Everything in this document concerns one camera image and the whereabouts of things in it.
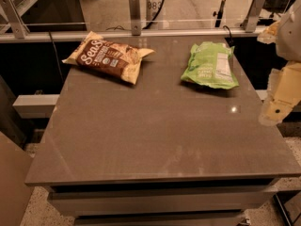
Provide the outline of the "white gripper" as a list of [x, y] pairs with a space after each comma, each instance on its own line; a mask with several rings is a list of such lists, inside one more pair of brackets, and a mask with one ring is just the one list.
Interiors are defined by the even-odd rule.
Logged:
[[273, 69], [269, 74], [267, 96], [261, 107], [259, 122], [274, 126], [301, 102], [301, 0], [294, 1], [280, 22], [266, 27], [257, 41], [276, 43], [277, 55], [292, 60], [281, 70]]

